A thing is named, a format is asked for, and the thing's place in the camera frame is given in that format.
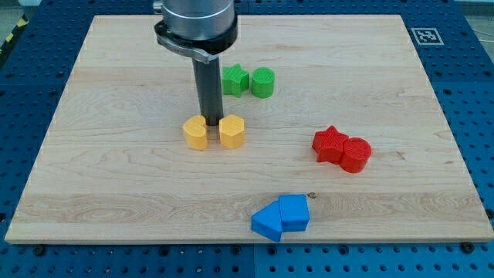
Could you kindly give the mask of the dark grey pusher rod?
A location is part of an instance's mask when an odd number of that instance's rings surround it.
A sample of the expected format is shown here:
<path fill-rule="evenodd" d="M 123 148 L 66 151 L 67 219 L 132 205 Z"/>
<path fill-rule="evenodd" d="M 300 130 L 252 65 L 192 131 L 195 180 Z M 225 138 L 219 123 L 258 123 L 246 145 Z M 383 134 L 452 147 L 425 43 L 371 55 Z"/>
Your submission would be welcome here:
<path fill-rule="evenodd" d="M 201 115 L 208 126 L 217 126 L 224 117 L 219 58 L 209 63 L 192 60 Z"/>

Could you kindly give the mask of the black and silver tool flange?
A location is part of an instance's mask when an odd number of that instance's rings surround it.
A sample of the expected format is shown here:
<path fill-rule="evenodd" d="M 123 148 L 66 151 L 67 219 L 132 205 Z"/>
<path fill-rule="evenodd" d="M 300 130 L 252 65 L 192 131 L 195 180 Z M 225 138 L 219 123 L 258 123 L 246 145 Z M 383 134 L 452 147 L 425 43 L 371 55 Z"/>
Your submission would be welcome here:
<path fill-rule="evenodd" d="M 212 39 L 181 38 L 171 32 L 164 20 L 154 25 L 154 32 L 157 36 L 157 43 L 164 48 L 178 55 L 208 64 L 235 43 L 238 36 L 238 16 L 234 16 L 232 24 L 225 32 Z"/>

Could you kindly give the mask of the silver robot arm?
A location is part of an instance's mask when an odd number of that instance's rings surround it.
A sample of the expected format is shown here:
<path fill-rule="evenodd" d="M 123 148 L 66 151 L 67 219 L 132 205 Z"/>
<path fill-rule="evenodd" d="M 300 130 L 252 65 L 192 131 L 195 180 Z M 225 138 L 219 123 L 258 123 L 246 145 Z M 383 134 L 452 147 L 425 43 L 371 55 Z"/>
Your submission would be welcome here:
<path fill-rule="evenodd" d="M 220 55 L 238 36 L 233 0 L 162 0 L 157 43 L 192 61 L 200 113 L 209 126 L 224 117 Z"/>

